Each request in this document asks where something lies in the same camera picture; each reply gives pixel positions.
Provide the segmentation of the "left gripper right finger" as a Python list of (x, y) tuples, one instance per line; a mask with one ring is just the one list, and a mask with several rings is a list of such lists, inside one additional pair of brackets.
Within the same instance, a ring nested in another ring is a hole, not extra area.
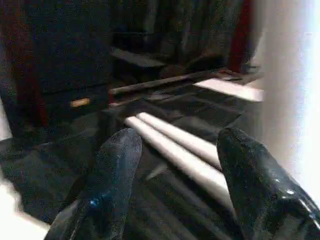
[(256, 139), (225, 128), (216, 148), (246, 240), (318, 240), (320, 210)]

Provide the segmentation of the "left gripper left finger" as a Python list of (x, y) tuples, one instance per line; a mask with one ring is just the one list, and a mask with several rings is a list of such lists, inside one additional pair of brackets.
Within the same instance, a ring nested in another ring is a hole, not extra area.
[(120, 240), (142, 154), (132, 128), (113, 134), (99, 149), (74, 201), (54, 219), (46, 240)]

